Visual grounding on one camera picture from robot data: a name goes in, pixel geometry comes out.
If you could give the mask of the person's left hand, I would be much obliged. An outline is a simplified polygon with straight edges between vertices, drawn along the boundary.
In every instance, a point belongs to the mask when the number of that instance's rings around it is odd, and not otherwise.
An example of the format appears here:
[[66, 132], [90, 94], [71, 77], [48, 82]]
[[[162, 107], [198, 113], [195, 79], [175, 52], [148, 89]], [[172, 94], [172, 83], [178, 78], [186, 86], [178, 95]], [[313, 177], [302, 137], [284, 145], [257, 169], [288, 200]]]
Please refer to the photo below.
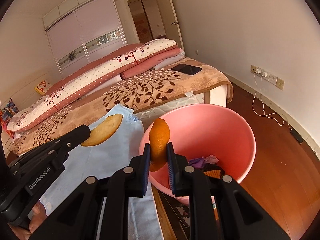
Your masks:
[[32, 217], [30, 219], [28, 230], [21, 227], [9, 225], [13, 233], [20, 240], [28, 240], [31, 234], [44, 222], [47, 218], [46, 209], [44, 205], [38, 201], [32, 209]]

